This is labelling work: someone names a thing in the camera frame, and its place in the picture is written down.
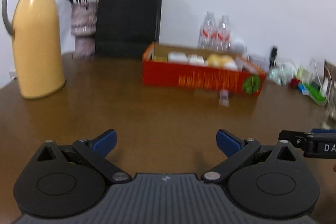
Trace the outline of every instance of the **green object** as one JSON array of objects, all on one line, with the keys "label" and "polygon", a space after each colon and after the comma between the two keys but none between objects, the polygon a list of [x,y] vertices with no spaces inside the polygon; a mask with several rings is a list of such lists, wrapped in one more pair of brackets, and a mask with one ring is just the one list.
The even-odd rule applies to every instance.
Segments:
[{"label": "green object", "polygon": [[250,95],[258,92],[260,86],[261,79],[258,75],[250,75],[243,82],[243,90],[245,90],[246,94]]},{"label": "green object", "polygon": [[321,95],[321,93],[315,89],[312,85],[309,85],[307,83],[302,83],[303,87],[308,90],[310,97],[318,104],[318,105],[324,105],[327,100],[324,96]]}]

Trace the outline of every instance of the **flower vase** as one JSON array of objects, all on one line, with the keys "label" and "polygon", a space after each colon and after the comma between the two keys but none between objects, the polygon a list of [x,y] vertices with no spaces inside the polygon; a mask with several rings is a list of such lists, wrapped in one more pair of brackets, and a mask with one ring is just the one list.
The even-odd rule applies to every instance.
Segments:
[{"label": "flower vase", "polygon": [[96,2],[72,5],[71,34],[76,37],[73,58],[86,58],[95,53],[96,13]]}]

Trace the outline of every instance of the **metal screw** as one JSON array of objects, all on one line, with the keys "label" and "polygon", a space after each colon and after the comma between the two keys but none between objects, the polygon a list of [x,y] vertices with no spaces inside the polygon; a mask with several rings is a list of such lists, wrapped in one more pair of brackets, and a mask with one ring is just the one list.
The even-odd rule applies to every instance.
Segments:
[{"label": "metal screw", "polygon": [[129,178],[129,175],[124,173],[124,172],[118,172],[118,173],[115,173],[112,178],[115,180],[115,181],[124,181],[124,180],[128,180]]},{"label": "metal screw", "polygon": [[218,172],[206,172],[204,178],[207,180],[218,180],[221,178],[221,174]]}]

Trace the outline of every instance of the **bottle label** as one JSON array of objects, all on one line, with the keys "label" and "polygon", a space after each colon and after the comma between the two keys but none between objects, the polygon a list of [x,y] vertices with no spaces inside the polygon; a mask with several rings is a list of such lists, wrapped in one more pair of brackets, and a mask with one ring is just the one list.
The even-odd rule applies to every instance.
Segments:
[{"label": "bottle label", "polygon": [[219,32],[217,35],[218,40],[224,41],[224,42],[229,42],[230,41],[230,33],[229,32]]},{"label": "bottle label", "polygon": [[210,34],[211,39],[216,39],[216,37],[217,37],[217,32],[213,32]]},{"label": "bottle label", "polygon": [[206,30],[202,30],[202,36],[209,37],[209,33]]}]

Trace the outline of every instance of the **thermos handle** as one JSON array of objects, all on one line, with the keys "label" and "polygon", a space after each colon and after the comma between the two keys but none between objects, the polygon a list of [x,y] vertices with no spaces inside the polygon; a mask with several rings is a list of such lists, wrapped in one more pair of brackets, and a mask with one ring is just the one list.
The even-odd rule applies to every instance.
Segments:
[{"label": "thermos handle", "polygon": [[12,23],[8,19],[7,1],[8,0],[2,0],[2,19],[3,19],[3,23],[5,24],[7,32],[9,33],[10,36],[12,36],[13,26],[12,26]]}]

